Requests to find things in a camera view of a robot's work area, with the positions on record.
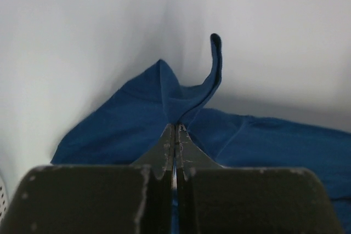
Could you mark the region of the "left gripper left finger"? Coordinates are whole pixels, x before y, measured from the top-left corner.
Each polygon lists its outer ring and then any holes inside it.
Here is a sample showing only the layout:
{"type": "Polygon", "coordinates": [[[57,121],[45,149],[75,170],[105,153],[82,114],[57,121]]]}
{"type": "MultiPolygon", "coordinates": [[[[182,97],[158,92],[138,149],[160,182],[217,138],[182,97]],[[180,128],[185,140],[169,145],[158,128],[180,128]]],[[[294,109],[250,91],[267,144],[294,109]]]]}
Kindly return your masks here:
{"type": "Polygon", "coordinates": [[[170,233],[174,126],[129,165],[46,165],[21,180],[1,233],[170,233]]]}

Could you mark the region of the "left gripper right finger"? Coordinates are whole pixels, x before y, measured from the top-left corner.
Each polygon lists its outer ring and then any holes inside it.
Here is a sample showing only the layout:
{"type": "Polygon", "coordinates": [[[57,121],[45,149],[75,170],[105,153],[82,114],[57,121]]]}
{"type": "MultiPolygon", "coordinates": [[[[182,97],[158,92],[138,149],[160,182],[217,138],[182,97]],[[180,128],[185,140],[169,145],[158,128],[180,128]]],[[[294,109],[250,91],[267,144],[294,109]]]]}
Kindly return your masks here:
{"type": "Polygon", "coordinates": [[[310,170],[226,168],[175,128],[180,233],[343,233],[310,170]]]}

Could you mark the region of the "navy blue t shirt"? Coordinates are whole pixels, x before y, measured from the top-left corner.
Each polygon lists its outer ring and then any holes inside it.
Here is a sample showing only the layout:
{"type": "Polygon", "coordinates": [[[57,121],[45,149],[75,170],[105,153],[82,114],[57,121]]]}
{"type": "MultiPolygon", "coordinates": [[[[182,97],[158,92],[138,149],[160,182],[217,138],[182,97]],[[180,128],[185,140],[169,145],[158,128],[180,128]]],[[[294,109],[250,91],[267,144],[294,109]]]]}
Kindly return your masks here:
{"type": "Polygon", "coordinates": [[[224,166],[298,166],[322,181],[350,233],[350,134],[272,117],[208,109],[222,80],[222,43],[210,37],[212,68],[200,85],[179,83],[159,60],[72,128],[52,164],[128,164],[154,146],[165,126],[183,124],[192,141],[224,166]]]}

